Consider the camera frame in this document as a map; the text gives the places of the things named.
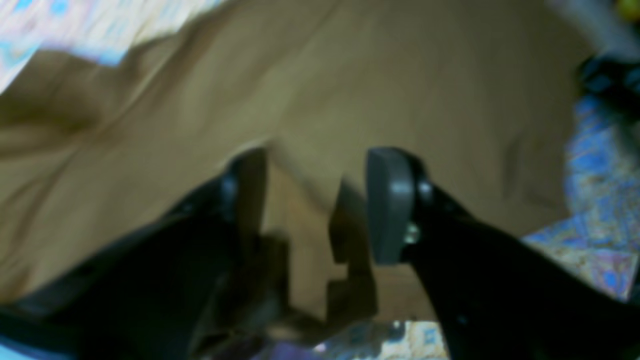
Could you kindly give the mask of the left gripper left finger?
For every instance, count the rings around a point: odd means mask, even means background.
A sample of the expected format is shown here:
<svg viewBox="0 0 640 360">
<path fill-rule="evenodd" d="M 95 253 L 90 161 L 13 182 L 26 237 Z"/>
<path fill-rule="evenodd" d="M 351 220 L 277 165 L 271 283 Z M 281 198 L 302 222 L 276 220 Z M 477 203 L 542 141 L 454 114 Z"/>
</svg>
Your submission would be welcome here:
<svg viewBox="0 0 640 360">
<path fill-rule="evenodd" d="M 262 333 L 286 292 L 260 235 L 265 148 L 1 306 L 3 360 L 196 360 Z"/>
</svg>

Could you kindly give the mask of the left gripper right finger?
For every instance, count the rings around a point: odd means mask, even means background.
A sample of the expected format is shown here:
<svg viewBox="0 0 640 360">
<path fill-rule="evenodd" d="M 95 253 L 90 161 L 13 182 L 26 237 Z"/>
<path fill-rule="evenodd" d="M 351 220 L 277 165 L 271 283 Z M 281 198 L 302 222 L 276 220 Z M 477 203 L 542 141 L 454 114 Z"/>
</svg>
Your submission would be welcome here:
<svg viewBox="0 0 640 360">
<path fill-rule="evenodd" d="M 638 306 L 473 217 L 415 155 L 368 150 L 366 210 L 375 263 L 411 266 L 452 360 L 639 358 Z"/>
</svg>

